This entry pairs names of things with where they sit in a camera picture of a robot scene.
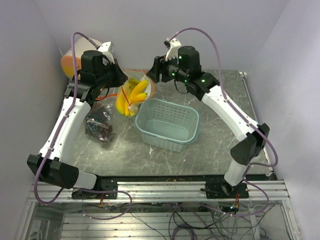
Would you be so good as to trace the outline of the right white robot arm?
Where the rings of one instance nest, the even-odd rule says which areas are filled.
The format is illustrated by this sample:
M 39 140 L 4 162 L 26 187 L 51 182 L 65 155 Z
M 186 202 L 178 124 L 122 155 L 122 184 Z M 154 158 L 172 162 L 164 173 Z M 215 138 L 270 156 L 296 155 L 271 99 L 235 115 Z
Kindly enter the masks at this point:
M 172 59 L 168 55 L 156 56 L 147 76 L 155 83 L 171 80 L 183 83 L 188 93 L 218 114 L 238 140 L 230 150 L 232 161 L 220 186 L 221 194 L 231 198 L 238 192 L 251 160 L 264 149 L 270 128 L 250 118 L 223 93 L 222 84 L 202 70 L 200 54 L 193 46 L 180 46 L 168 53 L 175 56 Z

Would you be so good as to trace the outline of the light blue plastic basket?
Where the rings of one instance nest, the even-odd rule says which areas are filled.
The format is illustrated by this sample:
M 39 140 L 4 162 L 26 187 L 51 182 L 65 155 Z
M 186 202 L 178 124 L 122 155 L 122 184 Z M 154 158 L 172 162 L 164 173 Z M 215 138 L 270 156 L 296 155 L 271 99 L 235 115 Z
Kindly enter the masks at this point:
M 151 98 L 140 105 L 133 123 L 144 143 L 182 152 L 197 139 L 201 116 L 192 107 Z

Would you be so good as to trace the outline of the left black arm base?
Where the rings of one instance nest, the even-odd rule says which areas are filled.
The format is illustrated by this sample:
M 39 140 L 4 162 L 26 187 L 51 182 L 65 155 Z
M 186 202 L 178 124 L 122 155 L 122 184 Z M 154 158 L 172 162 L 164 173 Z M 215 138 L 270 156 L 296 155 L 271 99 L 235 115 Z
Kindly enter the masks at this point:
M 114 200 L 117 198 L 116 191 L 118 190 L 118 184 L 115 180 L 109 177 L 97 177 L 96 184 L 93 191 L 103 191 L 103 192 L 111 192 L 111 193 L 92 193 L 84 190 L 75 190 L 71 194 L 71 198 L 73 200 L 96 200 L 101 199 L 102 197 L 107 200 Z

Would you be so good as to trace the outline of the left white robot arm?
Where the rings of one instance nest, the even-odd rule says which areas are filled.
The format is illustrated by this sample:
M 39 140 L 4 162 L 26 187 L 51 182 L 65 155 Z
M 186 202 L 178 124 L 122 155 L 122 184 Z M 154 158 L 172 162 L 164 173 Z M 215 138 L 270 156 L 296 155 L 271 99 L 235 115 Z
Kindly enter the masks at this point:
M 27 165 L 38 180 L 64 189 L 83 188 L 96 199 L 102 193 L 97 176 L 69 165 L 79 128 L 103 88 L 120 87 L 127 76 L 109 50 L 86 50 L 81 56 L 78 83 L 68 84 L 58 120 L 39 153 L 29 155 Z

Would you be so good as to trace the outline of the yellow banana bunch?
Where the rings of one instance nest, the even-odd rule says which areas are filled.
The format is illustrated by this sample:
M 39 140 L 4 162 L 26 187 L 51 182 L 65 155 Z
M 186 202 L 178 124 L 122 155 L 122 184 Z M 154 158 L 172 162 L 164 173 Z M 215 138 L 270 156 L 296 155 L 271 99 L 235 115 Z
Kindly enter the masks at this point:
M 134 117 L 138 112 L 139 101 L 131 101 L 133 89 L 140 83 L 139 80 L 130 78 L 118 88 L 115 101 L 117 111 L 125 117 Z

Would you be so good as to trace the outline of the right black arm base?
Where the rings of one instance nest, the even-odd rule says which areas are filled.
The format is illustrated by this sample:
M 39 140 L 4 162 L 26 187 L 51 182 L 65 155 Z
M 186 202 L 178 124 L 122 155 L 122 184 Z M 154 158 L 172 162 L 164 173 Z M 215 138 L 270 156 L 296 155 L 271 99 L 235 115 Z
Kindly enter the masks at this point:
M 240 199 L 249 198 L 247 184 L 242 182 L 236 186 L 229 185 L 225 180 L 206 182 L 200 189 L 206 194 L 207 199 Z

